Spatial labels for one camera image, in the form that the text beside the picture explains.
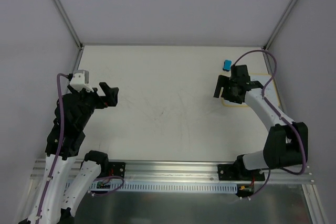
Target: black mount bracket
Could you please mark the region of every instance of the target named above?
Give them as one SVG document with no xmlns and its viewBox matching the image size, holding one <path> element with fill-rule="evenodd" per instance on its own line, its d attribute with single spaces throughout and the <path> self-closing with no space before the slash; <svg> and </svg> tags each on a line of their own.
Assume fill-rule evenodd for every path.
<svg viewBox="0 0 336 224">
<path fill-rule="evenodd" d="M 111 176 L 119 176 L 125 178 L 126 163 L 125 162 L 109 162 L 108 165 Z"/>
<path fill-rule="evenodd" d="M 89 151 L 85 155 L 84 161 L 93 161 L 96 164 L 100 165 L 100 168 L 101 168 L 100 175 L 102 174 L 105 175 L 108 170 L 109 158 L 107 154 L 104 152 Z"/>
<path fill-rule="evenodd" d="M 243 163 L 243 155 L 239 155 L 233 164 L 217 165 L 220 181 L 265 181 L 264 173 L 257 170 L 247 170 Z"/>
</svg>

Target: blue block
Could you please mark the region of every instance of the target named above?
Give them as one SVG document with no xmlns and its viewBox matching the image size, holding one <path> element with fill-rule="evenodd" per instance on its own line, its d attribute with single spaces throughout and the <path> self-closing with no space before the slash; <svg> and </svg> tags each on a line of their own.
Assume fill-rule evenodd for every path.
<svg viewBox="0 0 336 224">
<path fill-rule="evenodd" d="M 230 68 L 231 68 L 231 64 L 232 64 L 232 61 L 230 60 L 225 60 L 224 61 L 224 66 L 223 66 L 223 70 L 224 71 L 230 71 Z"/>
</svg>

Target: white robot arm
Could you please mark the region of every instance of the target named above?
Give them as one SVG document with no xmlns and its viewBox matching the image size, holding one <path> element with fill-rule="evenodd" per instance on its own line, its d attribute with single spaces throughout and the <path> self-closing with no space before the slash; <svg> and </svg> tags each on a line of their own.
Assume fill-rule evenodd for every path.
<svg viewBox="0 0 336 224">
<path fill-rule="evenodd" d="M 268 131 L 263 150 L 239 155 L 234 164 L 224 171 L 233 180 L 252 180 L 252 173 L 258 169 L 305 165 L 307 161 L 307 126 L 296 123 L 285 115 L 267 99 L 264 91 L 264 86 L 259 81 L 251 81 L 246 65 L 233 65 L 231 77 L 218 77 L 214 97 L 240 104 L 245 102 L 262 120 Z"/>
<path fill-rule="evenodd" d="M 47 138 L 46 168 L 41 187 L 32 212 L 20 223 L 72 223 L 78 205 L 91 183 L 99 175 L 106 175 L 107 154 L 90 151 L 85 156 L 80 173 L 64 193 L 69 172 L 85 138 L 84 127 L 95 109 L 117 105 L 119 91 L 118 88 L 110 88 L 101 82 L 99 86 L 105 96 L 99 96 L 97 89 L 89 85 L 89 72 L 85 70 L 78 70 L 65 77 L 70 80 L 68 88 L 71 93 L 63 95 L 62 102 L 57 101 L 54 127 Z"/>
</svg>

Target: metal floor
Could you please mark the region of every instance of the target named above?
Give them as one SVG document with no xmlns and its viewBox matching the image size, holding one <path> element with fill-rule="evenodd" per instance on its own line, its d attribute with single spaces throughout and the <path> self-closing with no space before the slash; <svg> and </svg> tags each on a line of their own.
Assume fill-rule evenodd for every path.
<svg viewBox="0 0 336 224">
<path fill-rule="evenodd" d="M 230 194 L 117 192 L 86 195 L 76 224 L 312 223 L 300 185 L 268 185 L 251 199 Z"/>
</svg>

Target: grey wall panel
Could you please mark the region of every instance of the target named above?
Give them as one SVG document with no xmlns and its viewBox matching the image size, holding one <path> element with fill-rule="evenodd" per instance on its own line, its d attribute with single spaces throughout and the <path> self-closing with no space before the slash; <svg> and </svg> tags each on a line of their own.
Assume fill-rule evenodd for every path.
<svg viewBox="0 0 336 224">
<path fill-rule="evenodd" d="M 46 146 L 56 74 L 77 48 L 51 0 L 0 0 L 1 223 L 17 223 L 35 158 Z"/>
<path fill-rule="evenodd" d="M 335 0 L 300 0 L 271 47 L 286 110 L 309 127 L 309 162 L 330 223 L 336 219 L 335 17 Z"/>
<path fill-rule="evenodd" d="M 61 0 L 84 43 L 263 46 L 289 0 Z"/>
</svg>

